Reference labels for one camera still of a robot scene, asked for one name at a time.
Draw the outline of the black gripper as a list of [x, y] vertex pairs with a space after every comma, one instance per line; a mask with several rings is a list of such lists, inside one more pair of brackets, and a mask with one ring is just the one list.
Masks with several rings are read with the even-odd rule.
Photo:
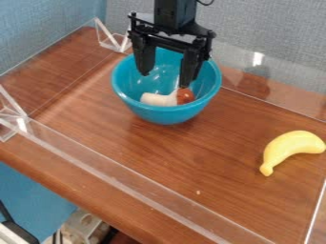
[[140, 74], [146, 76], [153, 68], [156, 48], [182, 53], [178, 86], [186, 88], [197, 77], [203, 61], [209, 58], [215, 32], [200, 26], [194, 20], [177, 26], [169, 17], [162, 17], [162, 22], [156, 23], [152, 13], [133, 11], [128, 14], [128, 19], [128, 38]]

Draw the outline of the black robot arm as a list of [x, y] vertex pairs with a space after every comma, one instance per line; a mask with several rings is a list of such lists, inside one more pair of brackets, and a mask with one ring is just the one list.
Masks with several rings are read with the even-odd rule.
[[154, 50], [162, 48], [182, 54], [178, 86], [186, 88], [197, 78], [203, 62], [209, 59], [216, 34], [196, 23], [200, 0], [153, 0], [153, 14], [128, 14], [128, 39], [136, 68], [146, 76], [154, 65]]

